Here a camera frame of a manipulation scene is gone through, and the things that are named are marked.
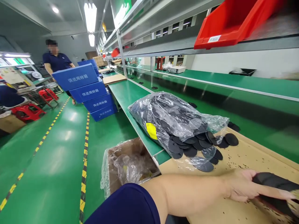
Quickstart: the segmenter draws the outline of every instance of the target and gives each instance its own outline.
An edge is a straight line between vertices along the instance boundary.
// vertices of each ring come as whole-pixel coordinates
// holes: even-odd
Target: green floor
[[[40,120],[0,139],[0,202],[22,170],[24,176],[0,213],[0,223],[76,223],[83,168],[87,110],[68,101],[44,143],[36,147],[68,99],[46,110]],[[121,141],[137,137],[121,110],[99,122],[90,118],[85,219],[104,201],[100,189],[103,153]]]

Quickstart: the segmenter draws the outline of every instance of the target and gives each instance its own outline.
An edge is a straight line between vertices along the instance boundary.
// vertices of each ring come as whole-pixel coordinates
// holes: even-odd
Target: navy sleeve
[[[160,224],[154,200],[138,184],[125,184],[110,195],[84,224]]]
[[[49,57],[49,54],[48,54],[48,53],[44,53],[44,54],[43,54],[43,62],[44,62],[44,63],[51,63],[51,61],[50,61],[50,57]]]
[[[68,56],[66,56],[65,54],[63,54],[63,55],[64,55],[63,57],[67,63],[69,63],[69,64],[72,63]]]

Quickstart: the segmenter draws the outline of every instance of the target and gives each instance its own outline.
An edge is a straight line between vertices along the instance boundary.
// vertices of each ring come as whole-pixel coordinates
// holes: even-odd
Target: forearm
[[[220,177],[162,175],[142,186],[155,201],[161,223],[167,214],[189,216],[228,194]]]

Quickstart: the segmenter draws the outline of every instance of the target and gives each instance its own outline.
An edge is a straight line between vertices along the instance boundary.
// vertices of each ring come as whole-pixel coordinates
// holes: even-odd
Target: light fixture
[[[55,13],[59,13],[58,8],[56,8],[55,6],[53,6],[52,9],[53,9],[53,11],[54,11]]]
[[[20,58],[28,58],[30,55],[22,55],[22,54],[5,54],[5,57],[20,57]]]
[[[94,3],[91,5],[90,3],[84,4],[84,13],[86,20],[86,27],[89,33],[94,33],[96,28],[96,18],[97,18],[97,8]]]
[[[93,34],[89,34],[88,38],[89,38],[89,44],[90,44],[90,46],[94,47],[94,35]]]

